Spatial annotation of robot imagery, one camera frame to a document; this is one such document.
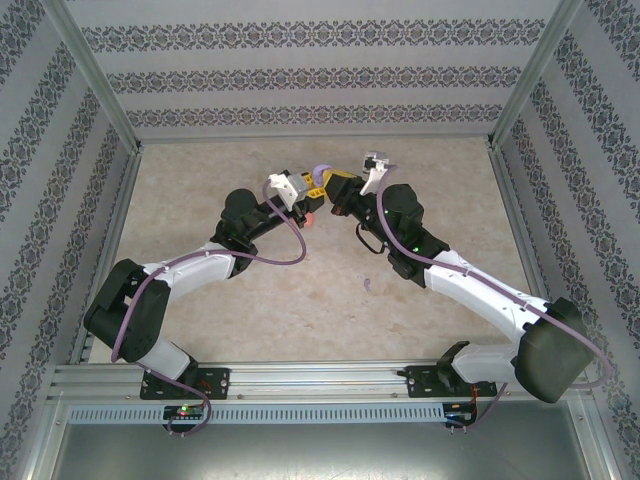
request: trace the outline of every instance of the ventilation slot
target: ventilation slot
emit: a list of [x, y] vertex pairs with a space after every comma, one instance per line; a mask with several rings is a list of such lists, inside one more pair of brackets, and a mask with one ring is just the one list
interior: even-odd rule
[[[143, 425], [163, 423], [163, 405], [90, 405], [71, 411], [71, 424]], [[209, 423], [241, 424], [331, 424], [442, 422], [441, 403], [369, 405], [229, 405], [213, 403]], [[177, 424], [198, 423], [176, 420]]]

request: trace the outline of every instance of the yellow object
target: yellow object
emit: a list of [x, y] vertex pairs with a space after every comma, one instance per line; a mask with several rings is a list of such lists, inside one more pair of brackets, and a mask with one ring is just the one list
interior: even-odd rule
[[355, 175], [353, 173], [345, 172], [343, 170], [336, 170], [336, 169], [333, 169], [333, 168], [327, 169], [324, 172], [322, 172], [322, 182], [323, 182], [322, 187], [316, 187], [313, 184], [313, 176], [310, 173], [307, 173], [306, 175], [304, 175], [302, 177], [304, 179], [305, 183], [309, 187], [309, 193], [307, 193], [307, 197], [318, 198], [318, 197], [321, 197], [321, 196], [326, 196], [327, 192], [324, 189], [324, 187], [326, 187], [327, 183], [329, 183], [329, 179], [331, 178], [331, 175], [339, 175], [341, 177], [348, 177], [348, 178], [355, 177]]
[[322, 197], [326, 194], [327, 192], [325, 191], [324, 187], [316, 187], [312, 190], [309, 190], [309, 192], [307, 193], [307, 197], [315, 199], [318, 197]]

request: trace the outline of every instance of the speckled floor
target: speckled floor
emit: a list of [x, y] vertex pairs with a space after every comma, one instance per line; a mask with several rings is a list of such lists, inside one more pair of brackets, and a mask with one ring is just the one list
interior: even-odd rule
[[[270, 173], [307, 171], [319, 163], [360, 172], [367, 150], [386, 151], [400, 166], [392, 181], [412, 185], [431, 233], [527, 291], [480, 138], [147, 146], [118, 259], [146, 263], [191, 251], [213, 234], [231, 190], [249, 188], [259, 197]], [[386, 256], [360, 244], [355, 225], [325, 206], [315, 225], [303, 230], [306, 261], [292, 267], [254, 263], [238, 277], [182, 297], [170, 305], [163, 334], [200, 361], [437, 358], [458, 340], [505, 340], [453, 300], [400, 279]], [[269, 258], [292, 259], [299, 252], [284, 227], [256, 244]], [[108, 355], [96, 341], [91, 362], [107, 362]]]

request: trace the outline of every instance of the damask pattern wall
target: damask pattern wall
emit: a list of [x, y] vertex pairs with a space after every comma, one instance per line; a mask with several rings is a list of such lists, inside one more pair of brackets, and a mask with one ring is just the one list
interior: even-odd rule
[[585, 2], [502, 145], [551, 298], [582, 311], [615, 375], [596, 392], [640, 477], [640, 2]]
[[143, 140], [488, 134], [558, 0], [69, 1]]
[[129, 152], [37, 0], [0, 6], [0, 479], [69, 360]]

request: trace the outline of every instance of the black cable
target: black cable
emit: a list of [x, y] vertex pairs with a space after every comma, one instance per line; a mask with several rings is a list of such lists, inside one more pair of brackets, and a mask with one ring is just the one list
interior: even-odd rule
[[358, 237], [358, 240], [360, 240], [360, 243], [362, 243], [365, 247], [367, 247], [367, 249], [371, 253], [374, 253], [376, 255], [380, 255], [381, 253], [384, 253], [384, 249], [385, 249], [384, 243], [380, 247], [380, 251], [377, 252], [376, 250], [373, 249], [371, 245], [367, 243], [367, 241], [364, 238], [362, 238], [362, 235], [360, 234], [360, 225], [362, 225], [362, 223], [359, 223], [358, 225], [356, 225], [356, 237]]

